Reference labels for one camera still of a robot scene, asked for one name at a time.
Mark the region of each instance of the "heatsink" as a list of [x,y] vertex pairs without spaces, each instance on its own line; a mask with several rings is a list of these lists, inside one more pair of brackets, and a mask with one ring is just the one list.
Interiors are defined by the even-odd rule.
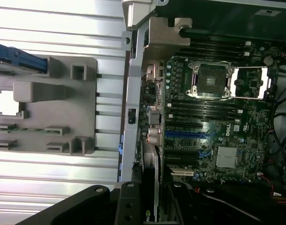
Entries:
[[225,168],[236,168],[237,155],[237,148],[218,147],[216,166]]

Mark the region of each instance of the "green circuit board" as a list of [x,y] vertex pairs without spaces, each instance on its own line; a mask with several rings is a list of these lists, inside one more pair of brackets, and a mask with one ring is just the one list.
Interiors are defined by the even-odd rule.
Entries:
[[[265,47],[263,52],[254,46],[243,66],[258,66],[267,54],[279,54],[279,49],[268,43]],[[175,176],[176,180],[257,182],[270,129],[277,63],[267,71],[271,83],[263,100],[255,99],[263,85],[260,67],[240,69],[235,93],[241,98],[208,100],[186,95],[193,76],[190,63],[195,60],[175,56],[164,62],[158,98],[164,102],[159,109],[165,164],[172,171],[181,168],[192,172],[190,176]]]

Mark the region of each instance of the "motherboard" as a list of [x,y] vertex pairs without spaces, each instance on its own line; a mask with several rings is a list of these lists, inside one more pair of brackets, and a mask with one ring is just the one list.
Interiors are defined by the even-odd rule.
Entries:
[[257,182],[266,153],[280,48],[195,42],[155,62],[141,89],[141,139],[174,180]]

